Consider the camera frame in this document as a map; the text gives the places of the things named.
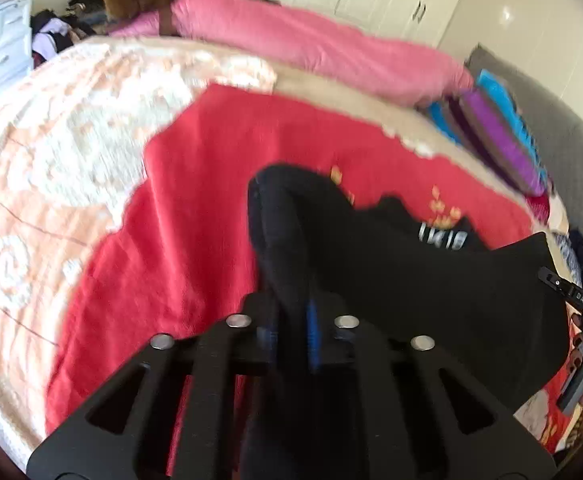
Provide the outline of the black printed t-shirt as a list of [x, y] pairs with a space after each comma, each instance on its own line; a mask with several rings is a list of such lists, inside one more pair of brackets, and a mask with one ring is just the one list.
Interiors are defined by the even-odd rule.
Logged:
[[[276, 365], [242, 451], [246, 479], [548, 479], [516, 411], [564, 365], [566, 307], [538, 277], [546, 237], [433, 242], [395, 197], [353, 207], [289, 165], [248, 188], [249, 234], [278, 303]], [[311, 373], [311, 292], [363, 318], [360, 371]]]

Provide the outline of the pile of dark clothes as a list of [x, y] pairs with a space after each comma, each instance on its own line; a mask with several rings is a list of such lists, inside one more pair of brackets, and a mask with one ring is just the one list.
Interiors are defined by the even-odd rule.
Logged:
[[69, 0], [61, 15], [49, 9], [38, 12], [31, 18], [33, 66], [90, 36], [105, 35], [107, 21], [104, 0]]

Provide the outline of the red floral blanket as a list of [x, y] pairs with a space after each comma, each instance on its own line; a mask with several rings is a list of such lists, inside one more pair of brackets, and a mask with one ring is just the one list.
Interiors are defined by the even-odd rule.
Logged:
[[443, 157], [214, 86], [78, 282], [32, 479], [554, 479], [564, 373], [531, 215]]

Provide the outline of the grey padded headboard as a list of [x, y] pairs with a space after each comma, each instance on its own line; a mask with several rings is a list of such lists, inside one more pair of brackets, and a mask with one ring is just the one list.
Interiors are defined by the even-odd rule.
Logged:
[[466, 66], [471, 75], [487, 70], [504, 81], [537, 142], [570, 225], [583, 235], [583, 119], [538, 81], [481, 44], [470, 52]]

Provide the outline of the striped purple blue pillow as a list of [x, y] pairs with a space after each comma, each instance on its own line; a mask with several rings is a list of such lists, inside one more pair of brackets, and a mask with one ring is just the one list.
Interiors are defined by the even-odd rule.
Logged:
[[535, 139], [505, 81], [482, 70], [473, 88], [423, 109], [437, 128], [528, 197], [551, 188]]

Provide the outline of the beige bed sheet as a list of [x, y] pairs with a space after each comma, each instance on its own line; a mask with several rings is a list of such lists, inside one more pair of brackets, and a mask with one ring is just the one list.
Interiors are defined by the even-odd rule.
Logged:
[[[357, 206], [398, 195], [432, 226], [501, 247], [540, 232], [519, 193], [416, 110], [201, 42], [94, 39], [0, 96], [0, 448], [26, 466], [49, 386], [96, 388], [152, 334], [202, 330], [256, 286], [247, 185], [272, 162], [331, 176]], [[72, 306], [93, 252], [169, 174], [188, 273], [172, 307]]]

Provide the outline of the pink quilt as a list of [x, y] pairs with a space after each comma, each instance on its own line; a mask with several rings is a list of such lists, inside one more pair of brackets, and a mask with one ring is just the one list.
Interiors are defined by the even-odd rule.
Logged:
[[423, 44], [365, 34], [264, 0], [104, 0], [122, 23], [115, 37], [157, 36], [170, 22], [185, 39], [221, 44], [331, 78], [401, 106], [426, 105], [473, 88], [450, 55]]

